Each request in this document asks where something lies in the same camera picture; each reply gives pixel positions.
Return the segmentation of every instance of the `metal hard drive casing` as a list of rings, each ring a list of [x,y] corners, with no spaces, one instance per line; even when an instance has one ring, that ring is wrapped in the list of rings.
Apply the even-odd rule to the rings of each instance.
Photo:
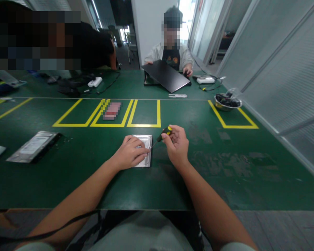
[[[145,148],[151,149],[152,135],[133,135],[133,136],[141,140],[144,143]],[[146,156],[144,160],[135,167],[150,167],[150,165],[151,165],[151,152],[149,152],[148,156]]]

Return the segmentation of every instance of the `white label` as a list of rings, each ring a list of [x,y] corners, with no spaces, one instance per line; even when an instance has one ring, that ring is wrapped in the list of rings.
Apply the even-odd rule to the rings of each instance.
[[[34,137],[31,139],[31,141],[24,148],[21,149],[20,153],[22,153],[22,154],[33,154],[48,139],[49,139],[49,137]]]
[[[169,94],[169,98],[187,98],[186,94]]]

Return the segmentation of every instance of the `person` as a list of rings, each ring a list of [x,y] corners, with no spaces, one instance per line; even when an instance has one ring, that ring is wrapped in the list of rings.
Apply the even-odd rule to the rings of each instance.
[[[19,3],[1,0],[0,58],[18,59],[15,65],[9,65],[15,61],[8,61],[10,69],[42,70],[42,63],[36,59],[55,58],[65,59],[65,70],[104,66],[116,70],[116,50],[111,35],[103,30],[98,32],[85,22],[70,23],[69,17],[72,20],[74,15],[34,12]]]
[[[258,250],[233,211],[190,164],[185,130],[177,125],[170,127],[170,136],[162,134],[167,154],[185,182],[200,226],[213,249]],[[72,218],[94,210],[113,177],[119,171],[140,163],[149,152],[138,138],[126,136],[116,153],[53,209],[28,236],[58,229]],[[81,219],[41,242],[21,243],[15,250],[65,250],[86,222],[87,219]],[[159,211],[140,211],[108,231],[90,250],[193,250],[192,247],[184,234]]]
[[[144,64],[153,64],[154,61],[162,60],[173,69],[192,76],[193,58],[188,48],[180,46],[179,29],[182,25],[182,12],[175,6],[164,13],[164,41],[154,46]]]

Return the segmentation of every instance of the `hand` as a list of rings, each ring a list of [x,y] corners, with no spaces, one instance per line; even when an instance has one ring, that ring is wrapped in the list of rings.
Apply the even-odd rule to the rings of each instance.
[[[184,70],[182,70],[183,74],[187,74],[188,77],[192,76],[193,71],[192,71],[192,65],[189,63],[185,65]]]
[[[187,152],[188,152],[188,139],[184,128],[177,125],[169,125],[172,128],[172,133],[169,135],[162,134],[163,142],[167,147],[167,154],[170,161],[179,168],[188,163]]]
[[[108,160],[117,171],[128,169],[138,165],[149,153],[144,143],[138,138],[128,135],[116,153]]]

